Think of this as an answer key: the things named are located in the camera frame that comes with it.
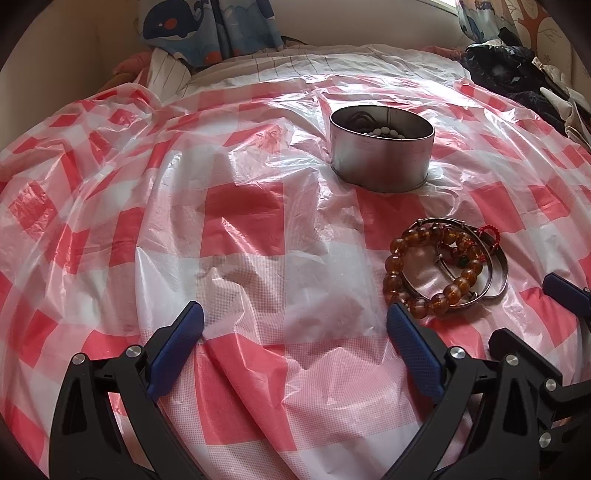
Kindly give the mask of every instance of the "plastic sheet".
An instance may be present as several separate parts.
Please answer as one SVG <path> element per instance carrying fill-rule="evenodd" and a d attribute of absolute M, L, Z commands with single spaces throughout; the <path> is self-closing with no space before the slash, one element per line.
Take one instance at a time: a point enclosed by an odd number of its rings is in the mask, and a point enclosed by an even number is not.
<path fill-rule="evenodd" d="M 385 195 L 335 175 L 329 115 L 354 103 L 433 123 L 427 184 Z M 119 355 L 197 300 L 204 342 L 162 408 L 208 475 L 378 479 L 428 412 L 385 332 L 391 239 L 430 215 L 496 225 L 503 298 L 426 321 L 481 357 L 508 327 L 578 380 L 576 319 L 541 282 L 554 271 L 584 286 L 591 275 L 590 163 L 468 80 L 333 72 L 167 106 L 131 84 L 76 102 L 0 154 L 2 414 L 47 471 L 71 356 Z M 434 292 L 444 280 L 432 254 L 417 252 L 409 276 Z"/>

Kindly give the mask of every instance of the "whale print fabric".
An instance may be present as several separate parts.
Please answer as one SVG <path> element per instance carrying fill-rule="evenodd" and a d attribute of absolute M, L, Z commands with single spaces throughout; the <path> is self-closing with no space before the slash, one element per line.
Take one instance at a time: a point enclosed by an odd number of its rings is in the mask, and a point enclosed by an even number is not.
<path fill-rule="evenodd" d="M 141 0 L 143 40 L 194 68 L 283 49 L 269 0 Z"/>

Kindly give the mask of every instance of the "curtain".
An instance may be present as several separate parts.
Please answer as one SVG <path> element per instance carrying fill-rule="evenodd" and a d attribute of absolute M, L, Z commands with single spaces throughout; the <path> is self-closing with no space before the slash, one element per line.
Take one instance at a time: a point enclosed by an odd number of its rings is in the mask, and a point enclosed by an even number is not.
<path fill-rule="evenodd" d="M 142 38 L 201 68 L 263 48 L 283 49 L 269 0 L 139 0 Z"/>
<path fill-rule="evenodd" d="M 535 0 L 457 0 L 462 31 L 483 43 L 499 38 L 503 28 L 517 35 L 542 63 L 558 67 L 563 81 L 591 99 L 591 78 L 570 42 Z"/>

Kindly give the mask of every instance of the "red string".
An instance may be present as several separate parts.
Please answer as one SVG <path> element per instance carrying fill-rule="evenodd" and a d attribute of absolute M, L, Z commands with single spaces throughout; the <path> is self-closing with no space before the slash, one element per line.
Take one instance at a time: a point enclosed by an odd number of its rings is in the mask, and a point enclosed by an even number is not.
<path fill-rule="evenodd" d="M 499 248 L 499 244 L 501 243 L 501 233 L 494 225 L 485 225 L 481 226 L 478 229 L 478 235 L 482 234 L 484 231 L 491 231 L 495 234 L 495 243 L 492 245 L 491 252 L 494 252 L 497 248 Z"/>

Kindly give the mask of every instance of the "metal bangle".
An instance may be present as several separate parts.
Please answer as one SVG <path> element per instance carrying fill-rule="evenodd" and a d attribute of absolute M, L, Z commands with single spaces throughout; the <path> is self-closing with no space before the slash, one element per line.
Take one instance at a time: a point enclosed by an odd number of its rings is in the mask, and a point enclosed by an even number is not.
<path fill-rule="evenodd" d="M 429 217 L 429 218 L 423 218 L 423 219 L 418 219 L 416 222 L 414 222 L 409 228 L 416 228 L 418 226 L 421 226 L 424 223 L 445 223 L 446 225 L 452 225 L 455 226 L 459 229 L 461 229 L 463 232 L 466 232 L 468 235 L 470 235 L 470 237 L 472 239 L 474 239 L 476 241 L 477 244 L 480 245 L 485 257 L 486 257 L 486 265 L 488 266 L 488 278 L 486 280 L 486 285 L 484 286 L 484 288 L 482 289 L 482 291 L 480 293 L 473 293 L 473 298 L 465 303 L 461 303 L 461 304 L 456 304 L 456 305 L 450 305 L 450 310 L 460 310 L 460 309 L 465 309 L 467 307 L 470 307 L 471 305 L 474 305 L 477 301 L 479 301 L 481 299 L 481 297 L 485 296 L 486 293 L 488 292 L 489 288 L 491 287 L 491 283 L 492 283 L 492 258 L 491 255 L 488 251 L 488 248 L 486 247 L 486 244 L 482 241 L 482 239 L 480 237 L 478 237 L 478 235 L 476 234 L 476 232 L 473 230 L 474 227 L 471 227 L 469 225 L 466 225 L 466 222 L 461 222 L 459 220 L 456 220 L 455 218 L 445 218 L 445 217 Z M 449 274 L 449 276 L 453 277 L 452 272 L 449 270 L 448 266 L 443 262 L 442 257 L 439 257 L 438 261 L 439 264 L 441 264 L 441 266 L 443 268 L 446 269 L 447 273 Z M 429 301 L 429 299 L 422 295 L 414 286 L 412 283 L 409 282 L 408 278 L 406 277 L 406 275 L 404 274 L 404 272 L 400 272 L 400 276 L 402 277 L 402 281 L 404 282 L 404 285 L 406 286 L 406 288 L 415 296 L 424 300 Z"/>
<path fill-rule="evenodd" d="M 474 230 L 474 232 L 476 232 L 476 235 L 478 235 L 478 228 L 476 228 L 475 226 L 472 225 L 466 225 L 468 228 L 470 228 L 471 230 Z M 492 246 L 495 244 L 495 238 L 493 238 L 492 235 L 486 233 L 486 232 L 481 232 L 480 233 L 480 239 L 483 240 L 483 242 L 489 247 L 492 248 Z M 502 275 L 502 280 L 501 280 L 501 288 L 499 289 L 499 291 L 497 293 L 494 293 L 492 295 L 485 295 L 484 297 L 480 297 L 481 300 L 487 299 L 487 300 L 492 300 L 492 299 L 497 299 L 498 297 L 500 297 L 501 295 L 504 294 L 505 289 L 507 288 L 507 282 L 509 279 L 509 262 L 507 261 L 507 257 L 505 255 L 505 252 L 503 252 L 503 249 L 499 246 L 496 247 L 496 250 L 494 250 L 494 252 L 492 252 L 494 257 L 497 257 L 498 261 L 499 261 L 499 265 L 501 266 L 501 275 Z"/>
<path fill-rule="evenodd" d="M 478 235 L 479 229 L 477 227 L 472 226 L 472 225 L 466 225 L 466 227 L 473 230 L 474 233 L 476 235 Z M 503 295 L 505 292 L 505 289 L 507 288 L 507 281 L 508 281 L 508 277 L 509 277 L 509 264 L 507 261 L 507 257 L 500 246 L 497 246 L 496 250 L 494 250 L 494 251 L 492 250 L 492 247 L 493 247 L 493 245 L 495 245 L 495 241 L 496 241 L 496 239 L 493 238 L 492 235 L 490 235 L 486 232 L 480 232 L 480 239 L 486 244 L 486 246 L 488 247 L 488 251 L 492 252 L 492 255 L 494 257 L 497 257 L 497 259 L 499 260 L 499 265 L 501 265 L 502 280 L 501 280 L 501 288 L 499 289 L 499 291 L 493 295 L 480 295 L 481 300 L 493 300 L 493 299 L 497 299 L 498 297 Z M 436 246 L 436 252 L 439 254 L 439 247 L 438 246 Z M 453 280 L 455 278 L 455 275 L 450 271 L 449 267 L 447 266 L 447 263 L 441 257 L 441 255 L 440 255 L 440 262 L 439 263 L 443 269 L 443 273 L 445 275 L 447 275 L 451 280 Z"/>

